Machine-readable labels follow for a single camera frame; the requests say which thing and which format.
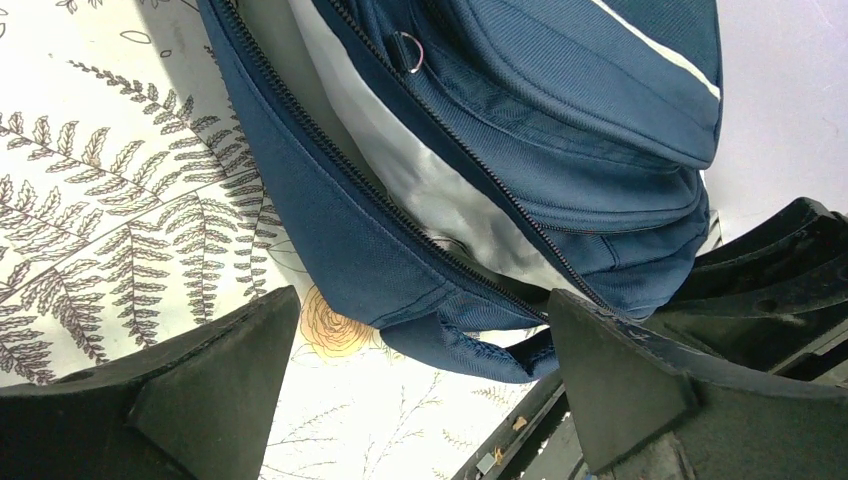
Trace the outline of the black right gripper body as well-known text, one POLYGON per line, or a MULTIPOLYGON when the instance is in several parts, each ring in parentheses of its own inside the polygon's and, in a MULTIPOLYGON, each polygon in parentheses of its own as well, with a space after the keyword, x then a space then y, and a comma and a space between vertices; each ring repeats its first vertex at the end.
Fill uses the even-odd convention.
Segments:
POLYGON ((801 197, 696 259, 647 329, 802 381, 847 378, 847 218, 801 197))

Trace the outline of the navy blue backpack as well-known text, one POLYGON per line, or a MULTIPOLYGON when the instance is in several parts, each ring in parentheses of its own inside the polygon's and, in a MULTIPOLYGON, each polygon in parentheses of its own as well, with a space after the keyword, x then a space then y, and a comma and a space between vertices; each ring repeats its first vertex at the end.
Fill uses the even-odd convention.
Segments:
POLYGON ((704 251, 713 1, 198 8, 307 273, 403 355, 535 381, 552 291, 642 322, 704 251))

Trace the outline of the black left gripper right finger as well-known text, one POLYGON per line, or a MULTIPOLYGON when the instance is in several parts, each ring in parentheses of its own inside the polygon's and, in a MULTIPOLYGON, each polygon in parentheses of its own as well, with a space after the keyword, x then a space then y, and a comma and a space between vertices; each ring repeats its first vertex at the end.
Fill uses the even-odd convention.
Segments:
POLYGON ((843 479, 847 392, 733 364, 563 290, 548 322, 602 479, 843 479))

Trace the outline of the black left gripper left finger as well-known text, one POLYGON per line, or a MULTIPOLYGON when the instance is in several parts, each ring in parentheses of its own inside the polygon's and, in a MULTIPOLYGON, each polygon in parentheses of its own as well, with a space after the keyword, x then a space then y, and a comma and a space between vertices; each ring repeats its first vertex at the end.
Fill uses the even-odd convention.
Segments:
POLYGON ((5 479, 255 479, 300 312, 293 287, 148 349, 1 391, 5 479))

